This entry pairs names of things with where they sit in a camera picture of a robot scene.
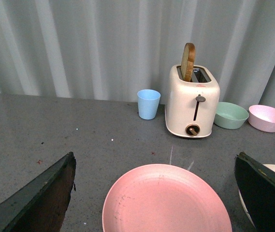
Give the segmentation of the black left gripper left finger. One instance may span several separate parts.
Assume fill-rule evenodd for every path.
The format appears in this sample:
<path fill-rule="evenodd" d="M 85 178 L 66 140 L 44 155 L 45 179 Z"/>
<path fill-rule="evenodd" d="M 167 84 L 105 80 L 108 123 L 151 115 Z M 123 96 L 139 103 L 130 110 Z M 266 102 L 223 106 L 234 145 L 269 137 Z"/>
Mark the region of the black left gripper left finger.
<path fill-rule="evenodd" d="M 0 232 L 58 232 L 74 188 L 76 159 L 69 152 L 0 203 Z"/>

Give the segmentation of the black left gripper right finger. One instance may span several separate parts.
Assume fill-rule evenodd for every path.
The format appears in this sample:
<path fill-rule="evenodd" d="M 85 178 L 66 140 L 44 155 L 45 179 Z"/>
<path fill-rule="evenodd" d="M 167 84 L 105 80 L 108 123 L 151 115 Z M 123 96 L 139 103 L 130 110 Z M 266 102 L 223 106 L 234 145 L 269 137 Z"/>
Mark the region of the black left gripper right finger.
<path fill-rule="evenodd" d="M 275 232 L 275 172 L 241 152 L 234 174 L 256 230 Z"/>

